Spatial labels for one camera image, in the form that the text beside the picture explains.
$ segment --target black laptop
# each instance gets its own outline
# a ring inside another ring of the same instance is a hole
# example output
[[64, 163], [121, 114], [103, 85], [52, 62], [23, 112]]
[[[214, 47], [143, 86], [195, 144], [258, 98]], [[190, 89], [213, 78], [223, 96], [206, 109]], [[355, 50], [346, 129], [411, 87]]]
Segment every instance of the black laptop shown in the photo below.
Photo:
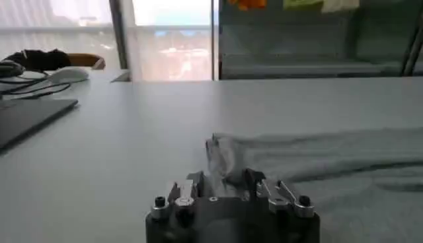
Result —
[[42, 129], [76, 104], [76, 100], [0, 100], [0, 152]]

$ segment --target white mouse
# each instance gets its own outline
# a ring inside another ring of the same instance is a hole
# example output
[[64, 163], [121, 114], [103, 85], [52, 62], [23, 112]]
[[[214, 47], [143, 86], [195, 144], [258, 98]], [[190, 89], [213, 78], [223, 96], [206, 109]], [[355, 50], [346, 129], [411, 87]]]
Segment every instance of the white mouse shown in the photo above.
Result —
[[63, 67], [52, 73], [48, 80], [52, 83], [77, 83], [89, 78], [87, 70], [82, 67]]

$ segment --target chair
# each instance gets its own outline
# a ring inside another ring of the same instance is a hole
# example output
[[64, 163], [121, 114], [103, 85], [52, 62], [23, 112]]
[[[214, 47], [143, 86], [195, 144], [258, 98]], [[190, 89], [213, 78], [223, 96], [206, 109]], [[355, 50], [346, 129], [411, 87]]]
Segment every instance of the chair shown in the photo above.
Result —
[[88, 53], [68, 53], [72, 66], [91, 67], [95, 70], [103, 70], [106, 67], [104, 58]]

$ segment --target cable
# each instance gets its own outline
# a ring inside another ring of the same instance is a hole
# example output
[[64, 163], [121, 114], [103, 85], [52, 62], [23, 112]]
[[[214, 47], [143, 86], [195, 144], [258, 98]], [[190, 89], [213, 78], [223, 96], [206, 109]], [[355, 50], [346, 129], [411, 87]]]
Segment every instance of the cable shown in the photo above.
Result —
[[44, 71], [38, 71], [38, 70], [31, 70], [31, 71], [37, 72], [37, 73], [41, 73], [44, 76], [43, 77], [40, 77], [40, 78], [36, 78], [36, 79], [31, 79], [31, 80], [29, 78], [26, 78], [26, 77], [20, 77], [20, 76], [17, 77], [17, 78], [20, 78], [20, 79], [28, 79], [29, 81], [4, 81], [4, 80], [1, 80], [0, 79], [0, 84], [3, 83], [3, 84], [6, 84], [6, 85], [20, 85], [20, 86], [15, 87], [15, 88], [10, 88], [10, 89], [7, 89], [7, 90], [1, 90], [0, 91], [0, 95], [10, 94], [12, 92], [16, 92], [18, 90], [26, 89], [28, 87], [37, 85], [37, 84], [39, 84], [39, 83], [44, 82], [45, 80], [47, 80], [47, 78], [49, 76]]
[[69, 86], [70, 84], [71, 83], [60, 83], [60, 84], [48, 85], [48, 86], [41, 87], [41, 88], [35, 88], [33, 90], [28, 90], [28, 91], [23, 91], [23, 92], [10, 92], [8, 94], [10, 94], [10, 95], [30, 94], [30, 93], [33, 93], [33, 92], [37, 92], [37, 91], [40, 91], [40, 90], [47, 89], [47, 88], [53, 88], [53, 87], [58, 87], [58, 86], [63, 86], [63, 85]]
[[40, 77], [40, 78], [36, 78], [36, 79], [30, 79], [30, 78], [26, 78], [26, 77], [16, 76], [16, 78], [25, 79], [27, 81], [8, 81], [8, 80], [1, 80], [0, 79], [0, 83], [4, 84], [4, 85], [29, 85], [29, 84], [36, 82], [36, 81], [41, 81], [41, 80], [44, 81], [49, 76], [48, 73], [46, 73], [44, 71], [39, 71], [39, 70], [28, 70], [28, 71], [32, 71], [32, 72], [35, 72], [35, 73], [41, 73], [44, 76]]
[[72, 86], [72, 84], [70, 84], [70, 83], [62, 83], [62, 84], [58, 84], [58, 85], [54, 85], [54, 86], [60, 86], [60, 85], [66, 85], [66, 86], [61, 88], [61, 89], [55, 90], [55, 91], [44, 92], [44, 93], [41, 93], [41, 94], [34, 94], [34, 95], [30, 95], [30, 96], [16, 98], [16, 99], [13, 99], [13, 100], [35, 100], [35, 99], [38, 99], [38, 98], [43, 97], [43, 96], [47, 96], [47, 95], [51, 95], [51, 94], [55, 94], [55, 93], [59, 93], [61, 91], [67, 90], [68, 88], [70, 88]]

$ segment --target gray towel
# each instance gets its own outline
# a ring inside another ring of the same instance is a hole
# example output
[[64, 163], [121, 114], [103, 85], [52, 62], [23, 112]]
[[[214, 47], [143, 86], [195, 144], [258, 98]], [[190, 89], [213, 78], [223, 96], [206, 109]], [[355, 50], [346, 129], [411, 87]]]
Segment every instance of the gray towel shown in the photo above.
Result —
[[423, 242], [423, 128], [207, 141], [218, 196], [241, 170], [282, 179], [314, 201], [322, 242]]

